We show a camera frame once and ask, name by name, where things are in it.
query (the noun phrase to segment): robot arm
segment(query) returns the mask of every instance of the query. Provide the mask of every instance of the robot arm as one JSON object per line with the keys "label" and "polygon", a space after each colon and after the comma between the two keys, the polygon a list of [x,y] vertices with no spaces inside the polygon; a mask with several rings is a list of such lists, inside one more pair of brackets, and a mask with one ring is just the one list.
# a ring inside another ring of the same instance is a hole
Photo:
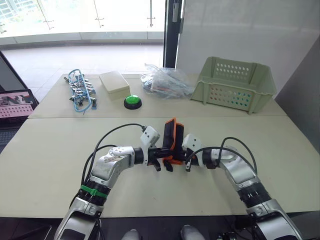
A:
{"label": "robot arm", "polygon": [[[187,138],[188,136],[185,138],[185,148],[191,148],[194,143],[200,143],[200,146],[197,149],[192,149],[193,151],[201,148],[201,142],[198,138],[193,135],[190,137],[191,140]],[[229,146],[228,148],[237,152],[234,147]],[[228,150],[221,151],[221,159],[218,164],[219,151],[219,149],[209,149],[204,150],[202,155],[197,154],[200,162],[198,165],[220,167],[225,171],[234,190],[246,205],[246,212],[253,218],[257,234],[264,236],[267,240],[282,238],[302,240],[298,228],[277,200],[271,198],[252,167],[240,156]],[[186,164],[187,171],[190,170],[190,163],[191,161]]]}
{"label": "robot arm", "polygon": [[107,155],[100,157],[88,181],[81,186],[77,197],[59,225],[54,239],[94,239],[98,231],[97,220],[104,210],[107,196],[120,173],[132,168],[135,164],[154,165],[156,170],[160,171],[157,158],[160,158],[164,152],[161,148],[155,147],[159,137],[159,133],[148,126],[140,137],[141,148],[113,147]]}

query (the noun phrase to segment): table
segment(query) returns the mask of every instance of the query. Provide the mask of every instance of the table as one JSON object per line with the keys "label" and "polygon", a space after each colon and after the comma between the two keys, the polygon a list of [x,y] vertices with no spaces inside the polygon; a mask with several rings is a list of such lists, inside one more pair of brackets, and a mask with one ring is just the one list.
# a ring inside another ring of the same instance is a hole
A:
{"label": "table", "polygon": [[[163,135],[167,117],[29,118],[0,154],[0,216],[62,218],[80,187],[84,163],[96,142],[126,123],[151,125]],[[179,117],[184,134],[205,146],[233,136],[252,150],[259,177],[287,212],[320,209],[319,154],[287,116]],[[104,144],[139,146],[139,127],[114,132]],[[249,159],[245,149],[235,146]],[[101,151],[97,157],[105,154]],[[246,214],[221,169],[174,166],[156,172],[135,165],[119,177],[103,217]]]}
{"label": "table", "polygon": [[[99,75],[86,75],[96,90],[97,109],[88,109],[85,114],[76,112],[69,100],[71,90],[62,75],[48,92],[41,104],[34,110],[30,118],[152,118],[152,117],[247,117],[246,111],[218,106],[203,105],[199,101],[188,99],[161,99],[153,94],[147,94],[142,88],[138,74],[124,74],[130,85],[131,94],[142,99],[142,107],[129,110],[124,107],[124,99],[110,100]],[[190,75],[190,83],[196,85],[197,76]],[[286,113],[272,99],[259,113],[253,116],[285,116]]]}

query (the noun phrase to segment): big green button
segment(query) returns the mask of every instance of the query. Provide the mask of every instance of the big green button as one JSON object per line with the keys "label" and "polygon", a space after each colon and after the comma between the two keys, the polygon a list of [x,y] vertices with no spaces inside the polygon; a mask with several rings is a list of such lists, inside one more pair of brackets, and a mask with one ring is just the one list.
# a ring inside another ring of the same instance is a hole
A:
{"label": "big green button", "polygon": [[142,105],[142,101],[140,97],[138,97],[137,95],[130,95],[124,99],[124,106],[127,109],[131,109],[131,110],[138,109],[141,107],[141,105]]}

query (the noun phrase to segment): plastic bag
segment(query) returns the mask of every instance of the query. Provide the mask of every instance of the plastic bag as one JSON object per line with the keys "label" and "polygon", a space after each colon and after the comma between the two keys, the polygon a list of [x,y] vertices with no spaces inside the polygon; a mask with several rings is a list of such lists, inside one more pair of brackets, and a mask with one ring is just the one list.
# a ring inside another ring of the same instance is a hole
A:
{"label": "plastic bag", "polygon": [[145,67],[151,73],[142,74],[140,79],[148,93],[156,93],[166,99],[189,98],[195,90],[188,84],[187,75],[180,69],[158,68],[152,64],[145,64]]}

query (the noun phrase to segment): light green basket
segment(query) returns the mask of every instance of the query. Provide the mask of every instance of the light green basket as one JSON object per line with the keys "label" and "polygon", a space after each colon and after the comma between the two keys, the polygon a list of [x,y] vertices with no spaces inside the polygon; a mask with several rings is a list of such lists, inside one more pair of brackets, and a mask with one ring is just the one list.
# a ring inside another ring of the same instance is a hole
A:
{"label": "light green basket", "polygon": [[257,113],[276,94],[268,66],[208,57],[192,100]]}

